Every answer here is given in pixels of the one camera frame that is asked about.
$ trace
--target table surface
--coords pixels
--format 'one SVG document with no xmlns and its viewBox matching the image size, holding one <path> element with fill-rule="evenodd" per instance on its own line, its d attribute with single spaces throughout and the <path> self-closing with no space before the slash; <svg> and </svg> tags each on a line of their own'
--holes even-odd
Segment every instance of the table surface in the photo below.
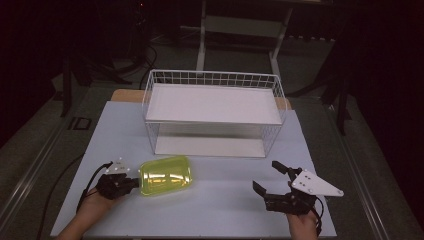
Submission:
<svg viewBox="0 0 424 240">
<path fill-rule="evenodd" d="M 81 190 L 98 166 L 122 157 L 136 169 L 154 155 L 142 123 L 142 91 L 117 90 L 102 116 L 76 173 L 52 230 L 57 235 L 70 221 Z M 288 176 L 271 167 L 272 160 L 315 172 L 296 113 L 287 119 L 267 158 L 189 156 L 194 182 L 183 191 L 141 197 L 133 190 L 127 199 L 86 233 L 88 237 L 122 238 L 276 238 L 289 237 L 281 213 L 267 212 L 252 189 L 257 181 L 270 193 L 289 191 Z M 326 202 L 321 236 L 335 236 Z"/>
</svg>

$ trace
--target finger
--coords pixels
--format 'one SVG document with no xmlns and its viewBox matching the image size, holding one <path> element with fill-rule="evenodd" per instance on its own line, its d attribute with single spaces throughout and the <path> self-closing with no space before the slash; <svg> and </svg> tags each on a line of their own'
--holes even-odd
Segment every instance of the finger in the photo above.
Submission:
<svg viewBox="0 0 424 240">
<path fill-rule="evenodd" d="M 299 218 L 303 223 L 310 222 L 315 224 L 317 222 L 317 217 L 312 211 L 309 211 L 308 214 L 299 216 Z"/>
<path fill-rule="evenodd" d="M 289 221 L 289 224 L 300 224 L 302 221 L 300 220 L 299 216 L 293 215 L 293 214 L 286 214 L 287 220 Z"/>
<path fill-rule="evenodd" d="M 90 191 L 87 192 L 87 195 L 93 194 L 95 192 L 97 192 L 97 189 L 96 188 L 92 188 L 92 189 L 90 189 Z"/>
<path fill-rule="evenodd" d="M 120 196 L 117 199 L 115 199 L 114 202 L 115 202 L 115 204 L 118 204 L 118 203 L 124 201 L 124 199 L 125 199 L 125 196 Z"/>
</svg>

